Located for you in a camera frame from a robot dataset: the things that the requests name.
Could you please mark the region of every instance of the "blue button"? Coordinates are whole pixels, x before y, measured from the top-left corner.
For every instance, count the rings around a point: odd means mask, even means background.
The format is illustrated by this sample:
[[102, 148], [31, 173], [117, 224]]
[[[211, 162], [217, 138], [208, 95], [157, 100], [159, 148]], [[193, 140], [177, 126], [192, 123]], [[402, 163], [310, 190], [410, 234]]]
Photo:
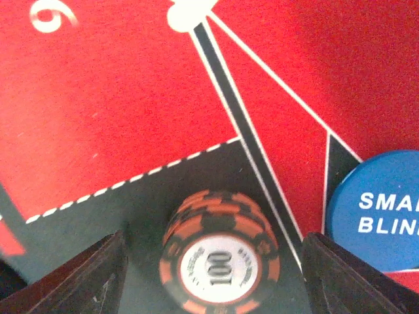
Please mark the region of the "blue button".
[[356, 167], [335, 190], [326, 226], [380, 271], [419, 267], [419, 152], [388, 152]]

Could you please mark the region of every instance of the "black marking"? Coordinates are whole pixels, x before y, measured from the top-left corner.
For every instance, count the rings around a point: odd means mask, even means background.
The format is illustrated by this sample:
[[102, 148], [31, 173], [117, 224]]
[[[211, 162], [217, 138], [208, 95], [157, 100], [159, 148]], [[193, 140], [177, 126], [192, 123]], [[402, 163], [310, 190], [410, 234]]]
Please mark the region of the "black marking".
[[215, 79], [226, 99], [228, 107], [231, 110], [234, 120], [236, 121], [237, 127], [242, 134], [246, 145], [250, 151], [250, 154], [255, 162], [259, 173], [261, 174], [262, 180], [264, 181], [269, 194], [272, 197], [272, 201], [278, 211], [279, 216], [287, 230], [288, 236], [297, 251], [297, 254], [301, 255], [301, 239], [293, 224], [292, 218], [288, 213], [287, 207], [281, 198], [280, 192], [275, 184], [275, 180], [272, 177], [268, 165], [266, 164], [261, 150], [257, 144], [257, 140], [251, 130], [251, 127], [246, 120], [246, 116], [240, 107], [238, 99], [232, 89], [230, 82], [228, 81], [227, 75], [221, 65], [221, 62], [211, 44], [210, 38], [202, 24], [198, 25], [194, 29], [194, 33], [198, 38], [200, 46], [204, 51], [205, 57], [215, 75]]
[[329, 163], [327, 165], [326, 206], [333, 192], [345, 177], [358, 165], [356, 158], [332, 135], [329, 136]]

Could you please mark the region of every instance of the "number 6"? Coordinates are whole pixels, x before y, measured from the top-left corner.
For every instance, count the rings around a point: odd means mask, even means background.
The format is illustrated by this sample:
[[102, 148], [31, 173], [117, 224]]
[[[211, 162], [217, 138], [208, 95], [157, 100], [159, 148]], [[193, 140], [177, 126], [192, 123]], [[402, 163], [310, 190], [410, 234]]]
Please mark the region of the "number 6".
[[[43, 22], [38, 19], [38, 13], [42, 10], [50, 10], [52, 13], [52, 20]], [[32, 25], [35, 29], [42, 33], [52, 33], [61, 26], [61, 13], [68, 17], [71, 25], [76, 26], [79, 24], [73, 11], [62, 3], [60, 0], [38, 0], [32, 4], [29, 12]]]

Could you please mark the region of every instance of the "chip denomination label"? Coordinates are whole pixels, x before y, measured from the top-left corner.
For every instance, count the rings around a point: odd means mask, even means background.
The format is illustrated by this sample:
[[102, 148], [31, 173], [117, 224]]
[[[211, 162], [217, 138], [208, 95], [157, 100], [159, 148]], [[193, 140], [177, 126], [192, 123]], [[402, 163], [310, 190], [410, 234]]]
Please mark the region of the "chip denomination label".
[[397, 150], [358, 166], [327, 208], [333, 240], [382, 272], [419, 266], [419, 152]]
[[212, 235], [194, 243], [184, 254], [180, 277], [195, 297], [212, 303], [239, 299], [257, 283], [255, 251], [228, 235]]

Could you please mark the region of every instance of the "poker chip stack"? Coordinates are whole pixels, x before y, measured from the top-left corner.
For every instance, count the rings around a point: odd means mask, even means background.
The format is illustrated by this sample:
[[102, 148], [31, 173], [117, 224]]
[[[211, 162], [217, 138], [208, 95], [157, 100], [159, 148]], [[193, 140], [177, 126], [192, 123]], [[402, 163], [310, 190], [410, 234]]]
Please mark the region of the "poker chip stack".
[[172, 215], [160, 278], [186, 311], [248, 313], [280, 276], [278, 242], [260, 207], [241, 193], [201, 191]]

